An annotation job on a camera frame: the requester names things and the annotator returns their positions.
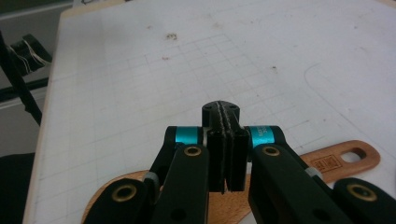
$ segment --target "white cable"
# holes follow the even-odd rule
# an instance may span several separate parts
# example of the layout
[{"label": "white cable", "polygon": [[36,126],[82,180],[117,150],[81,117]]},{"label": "white cable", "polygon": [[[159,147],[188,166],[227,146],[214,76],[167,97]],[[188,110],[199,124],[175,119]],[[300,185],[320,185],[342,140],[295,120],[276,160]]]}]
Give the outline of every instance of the white cable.
[{"label": "white cable", "polygon": [[26,40],[23,40],[23,42],[26,44],[27,48],[29,49],[30,54],[33,56],[33,59],[35,60],[36,63],[41,64],[43,66],[50,65],[50,62],[42,59],[38,54],[35,53],[33,48],[29,45],[29,43]]},{"label": "white cable", "polygon": [[11,51],[18,57],[18,59],[20,59],[23,62],[23,65],[25,66],[26,69],[26,73],[30,74],[32,73],[32,69],[30,68],[29,62],[27,61],[26,58],[22,57],[21,55],[19,55],[14,48],[9,47],[11,49]]}]

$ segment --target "wooden handle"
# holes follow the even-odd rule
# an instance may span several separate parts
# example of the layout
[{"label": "wooden handle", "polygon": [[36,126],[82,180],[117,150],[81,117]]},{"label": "wooden handle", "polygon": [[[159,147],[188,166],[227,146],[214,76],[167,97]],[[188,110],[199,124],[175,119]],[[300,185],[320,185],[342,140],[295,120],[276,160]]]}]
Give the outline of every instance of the wooden handle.
[{"label": "wooden handle", "polygon": [[[342,155],[353,152],[356,153],[361,160],[356,162],[346,162],[342,159]],[[325,147],[301,156],[301,158],[309,166],[316,167],[323,174],[323,180],[326,183],[334,180],[355,175],[357,173],[374,168],[379,164],[380,157],[378,152],[362,141],[348,141],[340,143],[331,147]],[[93,195],[88,203],[82,222],[85,220],[93,203],[99,195],[112,182],[122,178],[132,178],[141,180],[147,171],[140,171],[128,175],[119,176],[101,188]],[[209,213],[208,223],[223,224],[223,223],[239,223],[247,214],[250,213],[250,206],[248,204],[248,189],[250,186],[250,175],[247,175],[246,190],[241,192],[226,192],[223,195],[218,192],[209,193]]]},{"label": "wooden handle", "polygon": [[[360,159],[345,161],[342,156],[347,153],[354,153]],[[370,170],[380,162],[379,153],[369,144],[358,140],[325,147],[304,154],[301,158],[309,166],[317,168],[326,183]]]}]

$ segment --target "white table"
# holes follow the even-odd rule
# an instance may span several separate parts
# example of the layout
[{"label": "white table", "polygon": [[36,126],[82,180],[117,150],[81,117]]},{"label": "white table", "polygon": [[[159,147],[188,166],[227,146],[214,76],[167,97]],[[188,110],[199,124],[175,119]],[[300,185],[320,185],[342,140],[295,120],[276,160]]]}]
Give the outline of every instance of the white table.
[{"label": "white table", "polygon": [[375,0],[134,0],[61,19],[24,222],[79,223],[219,99],[299,154],[371,144],[382,160],[357,177],[396,197],[395,21]]}]

